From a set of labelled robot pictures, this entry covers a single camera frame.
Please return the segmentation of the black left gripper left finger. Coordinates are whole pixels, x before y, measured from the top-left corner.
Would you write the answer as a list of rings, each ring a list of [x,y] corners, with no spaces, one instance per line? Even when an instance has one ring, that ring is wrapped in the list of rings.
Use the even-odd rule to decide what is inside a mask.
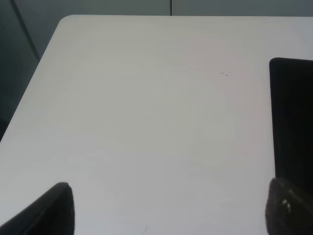
[[[0,227],[2,235],[73,235],[74,230],[74,199],[66,182],[55,184]]]

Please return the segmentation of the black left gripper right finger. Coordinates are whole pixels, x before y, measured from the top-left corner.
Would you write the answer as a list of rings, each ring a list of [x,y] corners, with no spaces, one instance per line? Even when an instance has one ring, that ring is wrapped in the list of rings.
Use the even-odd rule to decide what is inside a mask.
[[[265,209],[269,235],[311,235],[313,197],[283,178],[269,184]]]

